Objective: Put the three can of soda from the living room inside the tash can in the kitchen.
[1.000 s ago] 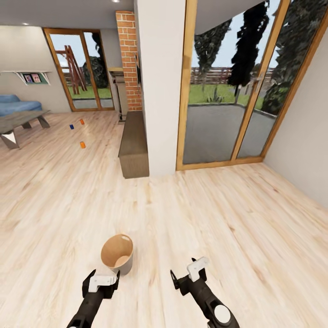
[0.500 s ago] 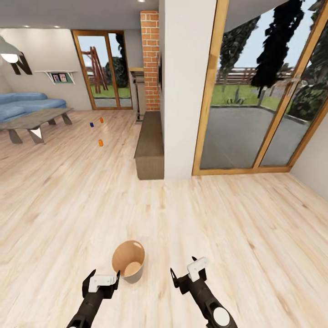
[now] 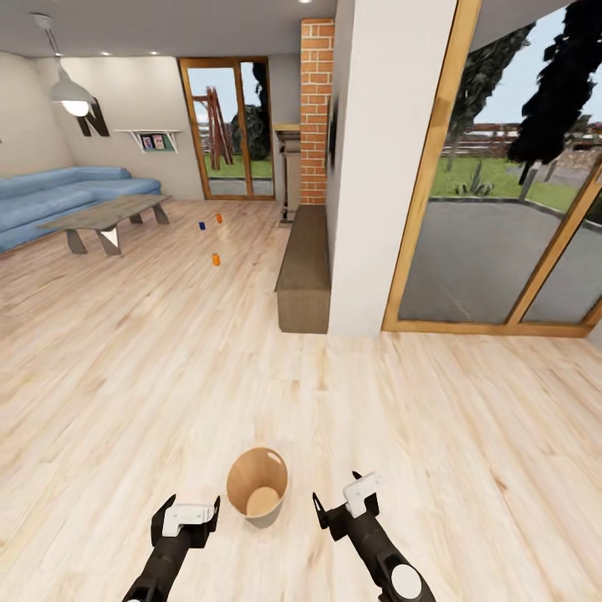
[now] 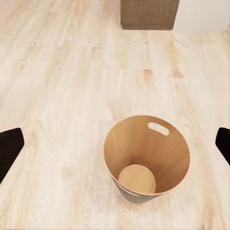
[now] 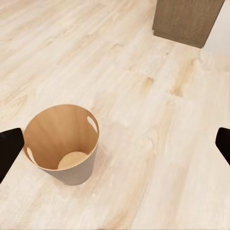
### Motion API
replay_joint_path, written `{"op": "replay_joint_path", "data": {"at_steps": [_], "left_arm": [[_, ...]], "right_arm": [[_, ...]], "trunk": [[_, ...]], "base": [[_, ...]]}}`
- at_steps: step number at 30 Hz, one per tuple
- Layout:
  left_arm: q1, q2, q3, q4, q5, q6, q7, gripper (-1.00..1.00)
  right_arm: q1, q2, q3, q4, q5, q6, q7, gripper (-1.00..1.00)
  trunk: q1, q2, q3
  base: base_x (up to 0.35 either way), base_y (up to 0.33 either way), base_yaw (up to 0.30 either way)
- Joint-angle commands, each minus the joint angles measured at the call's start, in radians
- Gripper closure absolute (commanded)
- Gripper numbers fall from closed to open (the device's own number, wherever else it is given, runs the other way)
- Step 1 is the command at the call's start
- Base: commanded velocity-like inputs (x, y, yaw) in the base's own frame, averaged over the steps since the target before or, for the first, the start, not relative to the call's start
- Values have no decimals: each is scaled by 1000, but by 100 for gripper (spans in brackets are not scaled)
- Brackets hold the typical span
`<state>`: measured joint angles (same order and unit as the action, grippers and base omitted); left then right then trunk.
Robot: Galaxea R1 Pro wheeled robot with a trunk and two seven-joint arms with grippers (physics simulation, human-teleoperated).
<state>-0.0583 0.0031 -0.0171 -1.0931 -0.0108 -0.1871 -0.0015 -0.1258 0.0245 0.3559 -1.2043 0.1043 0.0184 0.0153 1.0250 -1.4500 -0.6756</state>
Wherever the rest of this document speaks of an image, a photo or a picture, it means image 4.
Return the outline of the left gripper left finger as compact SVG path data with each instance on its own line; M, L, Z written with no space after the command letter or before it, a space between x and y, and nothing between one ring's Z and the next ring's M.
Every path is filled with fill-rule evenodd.
M23 133L20 128L0 133L0 184L24 146Z

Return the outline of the trash can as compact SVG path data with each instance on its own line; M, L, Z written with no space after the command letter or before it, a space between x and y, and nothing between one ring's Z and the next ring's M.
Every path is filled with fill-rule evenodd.
M169 134L152 129L160 124ZM108 132L103 159L119 192L128 201L142 204L177 188L186 178L191 153L181 131L151 115L123 118Z

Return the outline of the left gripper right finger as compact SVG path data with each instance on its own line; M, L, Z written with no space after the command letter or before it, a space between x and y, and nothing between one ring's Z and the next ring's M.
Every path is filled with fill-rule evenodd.
M219 128L215 144L230 165L230 129Z

